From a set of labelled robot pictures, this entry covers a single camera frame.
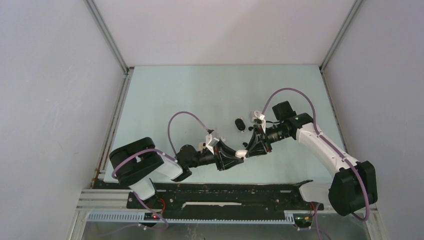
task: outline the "aluminum frame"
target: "aluminum frame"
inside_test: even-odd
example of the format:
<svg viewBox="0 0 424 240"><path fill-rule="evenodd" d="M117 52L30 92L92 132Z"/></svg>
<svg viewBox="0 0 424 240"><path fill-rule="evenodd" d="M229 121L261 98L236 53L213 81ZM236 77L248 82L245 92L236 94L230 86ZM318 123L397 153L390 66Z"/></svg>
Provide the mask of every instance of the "aluminum frame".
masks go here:
<svg viewBox="0 0 424 240"><path fill-rule="evenodd" d="M119 123L121 113L122 113L125 98L130 86L131 77L134 73L134 69L133 68L130 69L126 65L124 59L122 58L121 53L119 52L119 49L115 41L113 40L111 33L109 32L109 29L107 28L95 4L95 1L94 0L84 0L84 1L86 2L87 8L90 10L91 14L94 17L94 20L99 26L99 29L102 32L107 44L113 51L119 65L121 66L122 70L126 74L124 80L122 81L119 95L114 106L114 113L110 120L106 138L103 142L103 150L98 160L98 164L97 164L98 167L94 171L94 177L92 179L92 181L94 181L95 179L104 178L104 175L106 172L106 166L108 164L108 155L111 151L113 140L115 139L116 129ZM346 17L342 27L340 28L340 31L338 32L336 38L334 39L334 42L332 43L330 49L328 50L320 66L321 72L323 72L324 69L327 67L335 50L339 46L340 42L343 40L343 36L346 33L349 25L351 24L355 15L358 13L360 6L362 5L364 1L365 0L356 0L355 3L353 4L352 9L350 10L348 16ZM330 92L328 91L324 75L322 75L322 79L323 79L331 106L333 106ZM337 126L339 127L338 118L336 116L336 112L334 111L334 108L333 108L333 113L337 122ZM72 218L72 222L71 222L68 234L67 234L67 239L81 240L83 238L84 230L87 223L87 217L92 211L138 212L138 213L147 212L147 210L145 209L134 210L134 209L126 208L129 192L130 190L118 190L118 189L84 189L82 190L81 195L79 197L78 204L76 206L75 213ZM291 210L291 211L284 211L284 213L307 214L309 213L309 211ZM331 207L325 208L323 211L320 211L320 214L334 214L334 213L336 212ZM357 211L357 213L364 214L365 210L361 209ZM371 214L370 214L369 220L366 222L366 226L369 232L370 240L388 239L388 236L386 234L386 229L384 228L379 212L374 204L371 206Z"/></svg>

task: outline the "purple cable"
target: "purple cable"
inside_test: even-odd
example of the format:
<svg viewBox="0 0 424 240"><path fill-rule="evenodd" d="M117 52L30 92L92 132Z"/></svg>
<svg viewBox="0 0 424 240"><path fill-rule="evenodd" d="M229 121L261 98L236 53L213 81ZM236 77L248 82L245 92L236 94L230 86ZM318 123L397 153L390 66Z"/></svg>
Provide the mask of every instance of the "purple cable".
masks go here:
<svg viewBox="0 0 424 240"><path fill-rule="evenodd" d="M321 230L321 229L318 227L318 208L320 207L320 205L321 205L321 203L318 203L318 204L316 205L316 207L315 207L315 228L316 228L316 233L318 234L318 238L319 238L319 240L323 240L323 238L321 237L321 233L320 233L320 232L323 232L323 233L324 233L324 231L323 231L323 230Z"/></svg>
<svg viewBox="0 0 424 240"><path fill-rule="evenodd" d="M168 227L169 227L169 223L162 217L162 216L160 216L157 212L155 212L155 211L153 211L152 209L150 209L141 199L140 199L140 197L137 195L137 193L135 193L135 192L133 192L134 193L134 196L137 198L137 200L141 203L141 205L143 205L143 207L145 208L145 209L147 209L149 212L151 212L152 214L154 214L155 216L157 216L159 219L161 219L165 224L166 224L166 226L163 226L163 227L150 227L150 226L146 226L146 225L143 225L143 224L141 224L141 223L131 223L131 224L128 224L128 225L125 225L125 226L123 226L123 227L120 227L120 228L118 228L118 229L116 229L116 230L113 230L113 231L111 231L111 232L108 232L108 233L103 233L103 234L97 234L97 233L95 233L95 232L93 232L93 231L91 231L90 230L90 232L91 232L91 234L93 234L93 235L95 235L96 237L99 237L99 238L101 238L101 237L106 237L106 236L109 236L109 235L113 235L113 234L116 234L117 232L119 232L119 231L121 231L121 230L124 230L124 229L126 229L126 228L131 228L131 227L141 227L141 226L143 226L143 228L146 228L146 229L152 229L152 230L165 230L165 229L167 229Z"/></svg>
<svg viewBox="0 0 424 240"><path fill-rule="evenodd" d="M294 225L294 226L297 227L300 231L306 231L306 230L315 229L316 232L318 233L319 240L323 240L323 238L321 237L321 234L324 234L329 240L332 240L331 237L330 237L330 235L326 231L324 231L324 230L322 230L321 228L318 227L318 207L320 205L321 205L321 203L318 203L316 205L315 211L314 211L314 214L313 214L315 216L315 225L316 225L316 227L313 227L312 226L311 228L309 228L309 227L302 227L302 228L300 228L300 227L298 227L296 225Z"/></svg>
<svg viewBox="0 0 424 240"><path fill-rule="evenodd" d="M150 226L144 226L147 229L152 229L152 230L165 230L169 227L169 223L167 222L167 220L165 218L163 218L161 215L159 215L157 212L153 211L152 209L150 209L150 207L148 207L139 197L139 195L137 195L137 193L134 191L132 192L134 194L134 196L137 198L137 200L141 203L141 205L143 205L143 207L145 209L147 209L149 212L151 212L153 215L155 215L156 217L158 217L160 220L162 220L166 226L163 227L150 227Z"/></svg>
<svg viewBox="0 0 424 240"><path fill-rule="evenodd" d="M291 88L291 87L284 87L284 88L281 88L281 89L278 89L277 91L275 91L273 94L271 94L271 96L268 98L268 101L266 101L266 104L265 104L265 107L263 108L263 110L262 110L262 114L265 114L265 111L267 110L267 107L268 107L268 104L270 104L270 102L271 102L271 99L277 94L277 93L279 93L279 92L281 92L281 91L284 91L284 90L290 90L290 91L294 91L294 92L296 92L296 93L298 93L298 94L300 94L300 95L302 95L306 100L307 100L307 102L309 103L309 105L310 105L310 108L312 109L312 118L313 118L313 129L315 130L315 132L316 132L316 134L320 134L320 131L318 131L318 126L317 126L317 118L316 118L316 112L315 112L315 107L314 107L314 105L312 104L312 101L309 99L309 97L308 96L306 96L303 92L301 92L301 91L299 91L299 90L297 90L297 89L295 89L295 88ZM345 155L341 152L341 151L339 151L338 149L337 149L337 147L336 146L334 146L327 138L325 138L323 135L319 135L319 137L328 145L328 146L330 146L330 148L332 148L337 154L338 154L338 156L339 157L341 157L341 159L343 160L344 158L345 158ZM343 161L345 161L346 163L347 163L347 165L349 165L349 167L352 169L352 171L353 171L353 173L355 174L355 176L356 176L356 178L357 178L357 180L358 180L358 182L359 182L359 185L360 185L360 188L361 188L361 190L362 190L362 194L363 194L363 199L364 199L364 201L365 201L365 217L364 218L360 218L358 215L356 215L355 213L352 213L352 215L353 216L355 216L355 218L357 218L358 220L360 220L360 221L363 221L363 222L365 222L365 221L367 221L368 220L368 218L370 217L370 211L371 211L371 209L370 209L370 202L368 201L368 194L367 194L367 190L365 189L365 185L364 185L364 182L362 181L362 178L361 178L361 176L359 175L359 173L358 173L358 171L356 170L356 168L351 164L351 162L349 162L347 159L344 159Z"/></svg>
<svg viewBox="0 0 424 240"><path fill-rule="evenodd" d="M141 150L141 151L139 151L139 152L137 152L137 153L135 153L135 154L133 154L133 155L129 156L127 159L125 159L124 161L122 161L122 162L121 162L118 166L116 166L116 167L115 167L115 169L114 169L114 170L113 170L113 172L112 172L112 178L114 178L114 179L118 179L118 178L117 178L117 176L116 176L116 173L117 173L117 171L118 171L120 168L122 168L122 166L124 166L126 163L128 163L129 161L131 161L132 159L134 159L135 157L137 157L137 156L139 156L139 155L142 155L142 154L145 154L145 153L150 153L150 152L156 152L156 153L158 153L158 154L161 154L161 155L163 155L163 156L167 157L168 159L170 159L170 160L172 160L172 161L175 161L175 160L176 160L176 159L175 159L175 158L173 158L172 156L170 156L170 155L168 155L168 154L164 153L163 151L161 151L161 150L159 150L159 149L156 149L156 148L144 149L144 150Z"/></svg>
<svg viewBox="0 0 424 240"><path fill-rule="evenodd" d="M204 128L204 129L206 129L206 131L208 131L209 129L203 124L203 122L202 121L200 121L200 119L196 116L196 115L194 115L193 113L191 113L191 112L189 112L189 111L179 111L179 112L177 112L177 113L175 113L172 117L171 117L171 119L169 120L169 122L168 122L168 140L169 140L169 143L171 144L171 148L172 148L172 151L173 151L173 153L175 154L175 156L177 155L177 152L175 151L175 148L174 148L174 145L172 144L172 141L171 141L171 134L170 134L170 128L171 128L171 122L172 122L172 120L177 116L177 115L180 115L180 114L188 114L188 115L190 115L190 116L192 116L193 118L195 118L197 121L198 121L198 123Z"/></svg>

